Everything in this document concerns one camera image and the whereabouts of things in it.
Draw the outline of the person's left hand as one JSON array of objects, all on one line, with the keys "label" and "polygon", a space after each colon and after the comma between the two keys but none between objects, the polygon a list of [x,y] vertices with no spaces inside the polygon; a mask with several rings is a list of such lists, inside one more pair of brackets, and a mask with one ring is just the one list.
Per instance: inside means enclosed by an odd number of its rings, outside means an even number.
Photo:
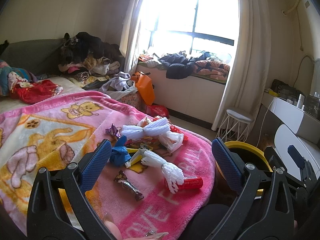
[{"label": "person's left hand", "polygon": [[[103,218],[104,225],[108,228],[108,230],[116,237],[116,239],[123,240],[124,238],[121,235],[119,228],[114,224],[114,219],[110,213],[105,213]],[[129,238],[131,240],[146,240],[146,239],[163,239],[167,236],[168,232],[160,232],[160,233],[147,233],[146,236],[138,237],[138,238]]]}]

